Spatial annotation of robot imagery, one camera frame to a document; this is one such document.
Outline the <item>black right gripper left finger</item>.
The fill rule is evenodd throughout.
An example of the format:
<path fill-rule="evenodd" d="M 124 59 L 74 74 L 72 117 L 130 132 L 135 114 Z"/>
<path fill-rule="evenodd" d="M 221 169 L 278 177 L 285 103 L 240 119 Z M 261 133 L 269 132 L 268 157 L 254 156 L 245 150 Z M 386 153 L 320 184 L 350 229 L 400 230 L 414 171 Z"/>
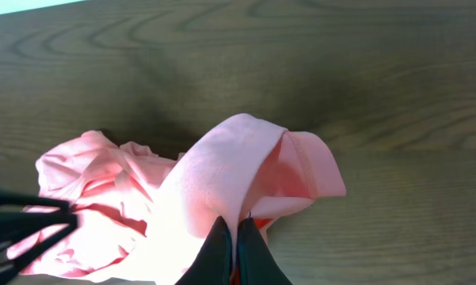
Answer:
<path fill-rule="evenodd" d="M 176 285 L 230 285 L 232 269 L 231 235 L 224 218 L 219 216 L 196 259 Z"/>

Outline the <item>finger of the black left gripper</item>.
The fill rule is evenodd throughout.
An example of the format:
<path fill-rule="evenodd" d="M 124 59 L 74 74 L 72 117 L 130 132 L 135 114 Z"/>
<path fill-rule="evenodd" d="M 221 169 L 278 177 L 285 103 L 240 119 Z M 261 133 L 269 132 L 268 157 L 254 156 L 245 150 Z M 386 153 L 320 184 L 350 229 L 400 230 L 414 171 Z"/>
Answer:
<path fill-rule="evenodd" d="M 9 283 L 35 259 L 72 234 L 78 228 L 78 216 L 66 200 L 29 196 L 0 190 L 0 206 L 50 207 L 52 212 L 0 211 L 0 255 L 10 246 L 48 228 L 63 225 L 61 230 L 11 260 L 0 260 L 0 285 Z"/>

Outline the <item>pink cloth garment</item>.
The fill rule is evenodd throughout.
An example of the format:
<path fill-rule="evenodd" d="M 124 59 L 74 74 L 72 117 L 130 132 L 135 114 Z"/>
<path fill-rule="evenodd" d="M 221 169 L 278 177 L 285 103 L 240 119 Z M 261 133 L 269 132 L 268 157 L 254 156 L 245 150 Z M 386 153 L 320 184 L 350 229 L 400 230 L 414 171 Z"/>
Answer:
<path fill-rule="evenodd" d="M 245 113 L 175 160 L 87 131 L 43 154 L 36 169 L 40 195 L 68 201 L 79 227 L 24 274 L 94 283 L 175 283 L 218 217 L 232 235 L 246 216 L 265 232 L 318 198 L 345 194 L 337 163 L 317 135 Z"/>

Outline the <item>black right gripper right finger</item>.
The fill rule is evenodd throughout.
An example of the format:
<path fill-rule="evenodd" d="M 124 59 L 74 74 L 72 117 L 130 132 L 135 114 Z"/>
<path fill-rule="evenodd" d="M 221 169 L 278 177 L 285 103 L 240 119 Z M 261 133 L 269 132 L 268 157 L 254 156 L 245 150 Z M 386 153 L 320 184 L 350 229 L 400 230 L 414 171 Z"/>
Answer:
<path fill-rule="evenodd" d="M 240 285 L 292 285 L 252 218 L 238 226 L 237 266 Z"/>

